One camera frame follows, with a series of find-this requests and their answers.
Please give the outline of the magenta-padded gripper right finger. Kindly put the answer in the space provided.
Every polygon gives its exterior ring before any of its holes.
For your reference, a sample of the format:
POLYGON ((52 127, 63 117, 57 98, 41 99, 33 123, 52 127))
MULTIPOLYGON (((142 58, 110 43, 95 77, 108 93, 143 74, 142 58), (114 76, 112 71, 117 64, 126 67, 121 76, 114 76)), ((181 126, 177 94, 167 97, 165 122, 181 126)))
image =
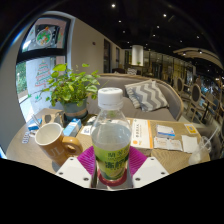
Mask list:
POLYGON ((146 186, 169 175, 155 157, 147 157, 134 147, 130 147, 128 168, 133 188, 146 186))

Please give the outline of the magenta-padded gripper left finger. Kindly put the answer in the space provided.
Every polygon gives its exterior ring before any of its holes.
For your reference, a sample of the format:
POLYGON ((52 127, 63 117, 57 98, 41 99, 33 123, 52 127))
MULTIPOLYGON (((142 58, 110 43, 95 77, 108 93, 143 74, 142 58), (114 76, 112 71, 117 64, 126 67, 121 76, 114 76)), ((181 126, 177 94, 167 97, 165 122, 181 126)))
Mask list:
POLYGON ((81 187, 95 188, 97 165, 93 147, 89 147, 78 157, 69 157, 56 175, 81 187))

